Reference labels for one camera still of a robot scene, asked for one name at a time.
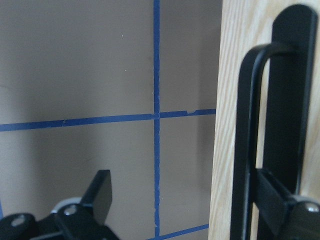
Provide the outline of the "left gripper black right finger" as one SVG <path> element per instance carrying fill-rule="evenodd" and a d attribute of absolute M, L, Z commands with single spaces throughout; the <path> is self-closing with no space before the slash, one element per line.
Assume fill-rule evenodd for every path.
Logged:
<path fill-rule="evenodd" d="M 292 194 L 264 169 L 256 172 L 255 205 L 276 240 L 318 240 L 320 203 Z"/>

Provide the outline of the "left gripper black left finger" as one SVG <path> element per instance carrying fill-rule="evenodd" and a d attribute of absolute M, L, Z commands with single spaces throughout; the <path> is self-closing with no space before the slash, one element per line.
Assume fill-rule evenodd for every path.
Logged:
<path fill-rule="evenodd" d="M 112 204 L 110 170 L 99 170 L 82 197 L 60 201 L 50 214 L 37 220 L 27 212 L 0 221 L 2 240 L 117 240 L 105 224 Z"/>

